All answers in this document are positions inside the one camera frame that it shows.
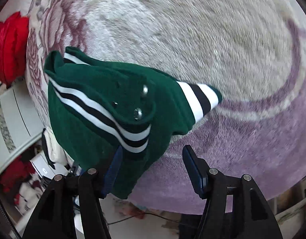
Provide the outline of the green and cream varsity jacket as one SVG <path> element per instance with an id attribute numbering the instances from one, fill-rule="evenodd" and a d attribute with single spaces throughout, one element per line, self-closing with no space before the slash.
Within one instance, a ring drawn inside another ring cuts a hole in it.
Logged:
<path id="1" fill-rule="evenodd" d="M 44 71 L 51 128 L 60 146 L 83 169 L 107 163 L 122 149 L 111 191 L 121 199 L 174 135 L 186 135 L 222 102 L 210 85 L 136 64 L 99 61 L 75 47 L 49 53 Z"/>

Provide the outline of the pile of clothes in wardrobe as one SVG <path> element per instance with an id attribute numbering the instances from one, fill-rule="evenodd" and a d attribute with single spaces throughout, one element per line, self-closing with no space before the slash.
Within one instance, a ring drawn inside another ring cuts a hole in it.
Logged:
<path id="1" fill-rule="evenodd" d="M 19 156 L 0 175 L 0 194 L 24 215 L 32 210 L 44 192 L 32 163 Z"/>

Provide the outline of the white drawer unit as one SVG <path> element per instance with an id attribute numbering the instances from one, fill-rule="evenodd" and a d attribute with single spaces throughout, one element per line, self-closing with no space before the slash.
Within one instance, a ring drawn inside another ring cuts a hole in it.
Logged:
<path id="1" fill-rule="evenodd" d="M 55 163 L 55 168 L 53 169 L 47 163 L 47 159 L 45 158 L 43 151 L 34 156 L 30 162 L 40 177 L 45 176 L 52 179 L 57 174 L 62 174 L 64 176 L 68 174 L 68 170 L 61 164 Z"/>

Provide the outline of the black garment on bed edge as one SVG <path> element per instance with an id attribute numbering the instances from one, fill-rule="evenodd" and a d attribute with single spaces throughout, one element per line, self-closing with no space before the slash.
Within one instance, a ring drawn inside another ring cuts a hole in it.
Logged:
<path id="1" fill-rule="evenodd" d="M 42 149 L 43 149 L 43 152 L 44 152 L 44 155 L 46 157 L 46 160 L 47 160 L 47 163 L 48 165 L 53 169 L 55 170 L 55 163 L 52 162 L 49 158 L 49 153 L 48 153 L 48 146 L 47 146 L 47 141 L 46 141 L 46 138 L 45 138 L 45 132 L 46 132 L 46 129 L 44 128 L 43 129 L 43 132 L 42 132 L 42 136 L 41 136 L 41 141 L 42 141 Z"/>

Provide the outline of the cream fleece folded garment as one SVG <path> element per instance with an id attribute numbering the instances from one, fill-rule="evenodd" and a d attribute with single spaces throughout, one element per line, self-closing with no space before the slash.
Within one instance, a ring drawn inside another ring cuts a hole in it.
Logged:
<path id="1" fill-rule="evenodd" d="M 47 127 L 43 132 L 47 144 L 47 156 L 53 164 L 61 164 L 63 166 L 73 165 L 73 159 L 57 142 L 51 128 Z"/>

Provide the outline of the floral plush bed blanket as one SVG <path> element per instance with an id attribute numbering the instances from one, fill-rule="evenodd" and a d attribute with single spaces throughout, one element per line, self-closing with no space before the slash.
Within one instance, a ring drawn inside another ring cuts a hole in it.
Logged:
<path id="1" fill-rule="evenodd" d="M 26 83 L 50 125 L 50 51 L 157 68 L 220 90 L 222 103 L 165 154 L 129 196 L 137 205 L 199 214 L 181 151 L 221 172 L 254 177 L 266 198 L 306 176 L 306 15 L 296 0 L 32 0 Z"/>

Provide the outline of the red quilted garment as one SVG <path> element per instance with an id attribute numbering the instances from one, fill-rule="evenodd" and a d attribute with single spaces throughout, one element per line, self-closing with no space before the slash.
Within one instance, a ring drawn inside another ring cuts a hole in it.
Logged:
<path id="1" fill-rule="evenodd" d="M 29 18 L 15 12 L 0 22 L 0 82 L 10 86 L 25 73 Z"/>

